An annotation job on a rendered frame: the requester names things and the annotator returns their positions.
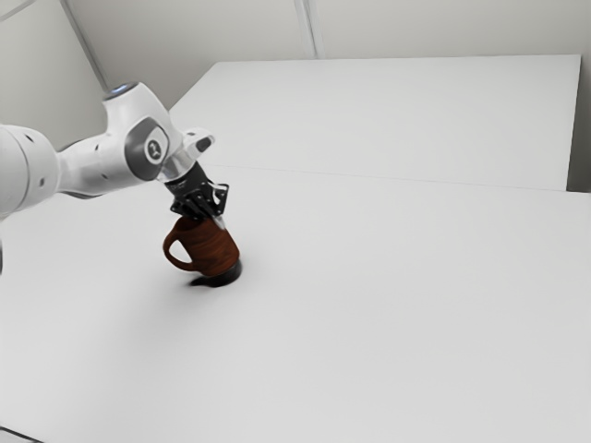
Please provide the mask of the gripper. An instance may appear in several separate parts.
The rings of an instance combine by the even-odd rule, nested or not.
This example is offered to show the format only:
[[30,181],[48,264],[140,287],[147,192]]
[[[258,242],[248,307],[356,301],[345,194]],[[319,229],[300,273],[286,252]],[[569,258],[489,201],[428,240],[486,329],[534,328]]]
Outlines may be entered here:
[[182,177],[164,184],[174,196],[171,211],[185,217],[212,217],[215,224],[226,229],[223,219],[230,186],[216,184],[195,163]]

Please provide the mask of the brown wooden mug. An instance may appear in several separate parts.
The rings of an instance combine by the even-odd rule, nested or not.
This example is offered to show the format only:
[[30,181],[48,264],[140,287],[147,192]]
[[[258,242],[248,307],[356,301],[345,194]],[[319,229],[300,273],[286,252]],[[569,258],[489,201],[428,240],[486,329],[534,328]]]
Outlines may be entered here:
[[[175,242],[186,250],[188,262],[171,253]],[[236,281],[242,273],[240,252],[234,239],[212,219],[179,218],[163,241],[163,252],[176,268],[199,274],[191,282],[194,286],[222,287]]]

